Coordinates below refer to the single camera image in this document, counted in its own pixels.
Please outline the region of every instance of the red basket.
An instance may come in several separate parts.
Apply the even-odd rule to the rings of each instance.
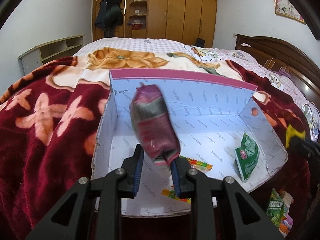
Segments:
[[[143,23],[132,23],[132,29],[133,30],[142,30]]]

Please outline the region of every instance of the red snack bag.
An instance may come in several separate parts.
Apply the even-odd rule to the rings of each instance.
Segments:
[[[137,88],[130,104],[132,127],[138,141],[156,165],[170,163],[180,154],[180,143],[169,119],[167,105],[156,85]]]

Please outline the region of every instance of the checkered bed sheet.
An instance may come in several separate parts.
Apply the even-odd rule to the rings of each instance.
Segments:
[[[184,52],[192,56],[185,48],[185,45],[177,41],[169,41],[166,39],[130,39],[130,38],[104,38],[94,41],[81,48],[74,56],[84,56],[103,47],[112,47],[116,49],[125,49],[131,51],[145,51],[154,53],[170,53]],[[221,57],[221,60],[232,60],[246,70],[253,71],[261,77],[266,77],[270,71],[261,66],[250,54],[240,50],[210,49]],[[302,107],[310,102],[303,96],[294,83],[285,76],[280,76],[280,80],[284,86],[284,92],[290,95],[298,107]],[[310,105],[315,117],[315,121],[320,123],[320,116],[315,107]]]

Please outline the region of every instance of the green snack packet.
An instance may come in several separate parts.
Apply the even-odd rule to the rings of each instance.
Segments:
[[[257,165],[259,154],[257,143],[244,133],[241,145],[236,149],[236,162],[243,182],[247,181]]]
[[[273,188],[269,198],[268,209],[266,215],[270,218],[271,222],[277,227],[280,227],[281,218],[287,212],[287,207],[283,203],[278,192]]]

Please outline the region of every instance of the red blanket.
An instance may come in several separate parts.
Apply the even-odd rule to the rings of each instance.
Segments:
[[[24,239],[79,177],[91,176],[96,131],[109,95],[108,71],[130,67],[198,68],[213,74],[224,69],[225,76],[258,86],[256,102],[283,143],[289,124],[309,135],[307,120],[289,95],[231,61],[205,64],[182,53],[105,48],[50,62],[17,81],[0,98],[0,220],[15,239]],[[263,206],[273,187],[285,189],[295,199],[290,215],[297,228],[303,220],[309,181],[306,161],[289,154],[281,171],[252,196]]]

